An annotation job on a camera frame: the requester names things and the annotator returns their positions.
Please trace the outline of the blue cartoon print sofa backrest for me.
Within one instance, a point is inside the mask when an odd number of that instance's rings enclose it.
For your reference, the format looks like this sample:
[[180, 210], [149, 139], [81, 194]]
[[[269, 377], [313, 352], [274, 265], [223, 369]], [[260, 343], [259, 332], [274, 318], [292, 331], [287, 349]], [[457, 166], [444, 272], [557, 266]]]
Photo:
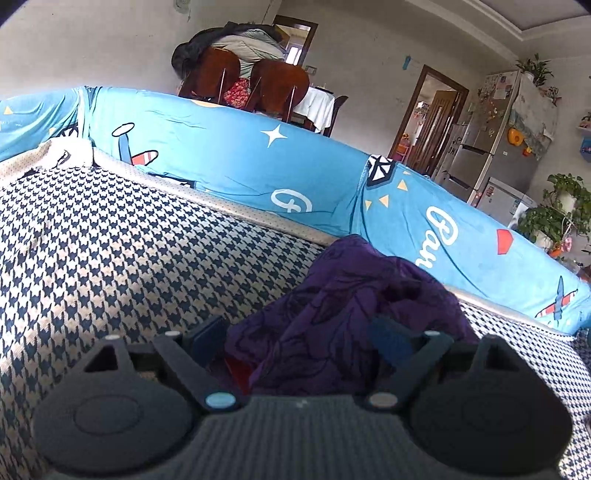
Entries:
[[145, 90], [82, 86], [2, 101], [3, 159], [65, 136], [159, 179], [335, 237], [360, 235], [561, 333], [590, 324], [587, 282], [386, 157], [266, 116]]

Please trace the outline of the brown wooden chair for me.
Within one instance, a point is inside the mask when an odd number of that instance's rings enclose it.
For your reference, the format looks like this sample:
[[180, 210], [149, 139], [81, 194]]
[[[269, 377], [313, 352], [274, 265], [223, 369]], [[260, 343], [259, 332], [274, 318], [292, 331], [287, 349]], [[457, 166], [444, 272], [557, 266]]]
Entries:
[[240, 63], [230, 51], [207, 48], [182, 82], [178, 96], [223, 103], [223, 95], [238, 80]]
[[262, 112], [290, 121], [294, 107], [304, 100], [310, 78], [301, 66], [279, 60], [260, 60], [252, 67], [247, 112]]

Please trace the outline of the white chest freezer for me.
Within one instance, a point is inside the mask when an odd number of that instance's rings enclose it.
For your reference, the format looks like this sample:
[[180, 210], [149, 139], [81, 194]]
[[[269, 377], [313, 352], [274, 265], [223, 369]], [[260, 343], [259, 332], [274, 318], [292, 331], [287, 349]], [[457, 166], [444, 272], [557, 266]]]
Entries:
[[490, 177], [484, 189], [477, 194], [472, 206], [509, 229], [516, 230], [526, 211], [537, 203], [525, 193]]

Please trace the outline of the blue wall shelf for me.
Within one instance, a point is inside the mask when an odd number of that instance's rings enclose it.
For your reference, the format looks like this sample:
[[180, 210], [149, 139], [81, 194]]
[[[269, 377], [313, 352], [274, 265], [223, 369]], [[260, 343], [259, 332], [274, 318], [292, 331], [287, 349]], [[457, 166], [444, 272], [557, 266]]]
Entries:
[[590, 128], [578, 128], [579, 133], [582, 136], [582, 142], [580, 146], [580, 154], [585, 161], [591, 162], [591, 129]]

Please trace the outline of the houndstooth sofa seat cover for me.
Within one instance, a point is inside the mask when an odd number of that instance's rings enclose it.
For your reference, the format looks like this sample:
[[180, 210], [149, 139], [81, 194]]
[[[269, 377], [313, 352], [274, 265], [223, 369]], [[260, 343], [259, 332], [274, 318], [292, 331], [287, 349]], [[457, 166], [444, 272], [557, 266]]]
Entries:
[[415, 332], [363, 394], [245, 394], [186, 332], [229, 328], [335, 240], [256, 224], [80, 140], [1, 167], [5, 479], [586, 479], [590, 341], [446, 287], [478, 337]]

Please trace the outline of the brown wooden chair right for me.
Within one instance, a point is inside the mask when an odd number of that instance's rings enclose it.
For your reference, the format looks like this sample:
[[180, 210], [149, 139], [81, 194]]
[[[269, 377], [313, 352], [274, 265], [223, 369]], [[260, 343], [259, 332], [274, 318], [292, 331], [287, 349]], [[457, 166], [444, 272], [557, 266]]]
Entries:
[[290, 121], [294, 107], [304, 100], [310, 78], [301, 66], [279, 60], [260, 60], [252, 67], [247, 112], [262, 112]]

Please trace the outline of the silver refrigerator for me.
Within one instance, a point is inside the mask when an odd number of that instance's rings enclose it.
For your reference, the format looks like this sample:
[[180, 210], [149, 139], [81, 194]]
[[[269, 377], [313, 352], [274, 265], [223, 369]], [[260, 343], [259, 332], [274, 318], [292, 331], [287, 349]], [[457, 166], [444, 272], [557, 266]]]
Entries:
[[471, 204], [492, 178], [527, 192], [557, 121], [558, 107], [526, 74], [487, 76], [458, 150], [442, 165], [437, 182]]

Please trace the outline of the brown wooden chair left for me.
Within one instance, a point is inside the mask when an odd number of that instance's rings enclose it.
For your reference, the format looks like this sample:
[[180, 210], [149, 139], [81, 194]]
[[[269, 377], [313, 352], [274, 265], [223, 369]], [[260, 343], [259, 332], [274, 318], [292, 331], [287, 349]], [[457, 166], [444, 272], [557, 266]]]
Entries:
[[223, 95], [238, 80], [240, 63], [230, 51], [207, 48], [182, 82], [178, 96], [223, 103]]

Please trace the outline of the purple floral red-lined garment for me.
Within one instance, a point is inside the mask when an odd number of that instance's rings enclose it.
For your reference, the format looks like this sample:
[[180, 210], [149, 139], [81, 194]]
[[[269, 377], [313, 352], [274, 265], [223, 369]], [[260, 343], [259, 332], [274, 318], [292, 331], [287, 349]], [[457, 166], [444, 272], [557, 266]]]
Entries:
[[301, 285], [232, 326], [211, 370], [245, 394], [363, 394], [382, 364], [368, 337], [376, 317], [478, 340], [432, 275], [351, 235], [325, 249]]

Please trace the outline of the green potted plant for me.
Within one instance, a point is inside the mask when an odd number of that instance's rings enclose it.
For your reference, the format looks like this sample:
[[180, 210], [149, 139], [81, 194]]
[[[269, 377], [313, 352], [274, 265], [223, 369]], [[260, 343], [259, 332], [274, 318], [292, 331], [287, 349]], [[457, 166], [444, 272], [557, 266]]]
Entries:
[[517, 232], [558, 258], [569, 253], [576, 238], [590, 243], [590, 191], [583, 178], [571, 173], [548, 176], [542, 202], [528, 209], [517, 223]]

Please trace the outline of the white clothed dining table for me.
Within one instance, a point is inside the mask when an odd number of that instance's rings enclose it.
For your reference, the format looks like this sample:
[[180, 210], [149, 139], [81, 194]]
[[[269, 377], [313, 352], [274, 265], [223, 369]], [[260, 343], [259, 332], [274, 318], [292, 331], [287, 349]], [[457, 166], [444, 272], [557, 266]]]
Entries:
[[314, 126], [315, 133], [322, 133], [332, 125], [334, 108], [335, 96], [332, 93], [310, 87], [304, 99], [294, 107], [294, 114], [304, 116]]

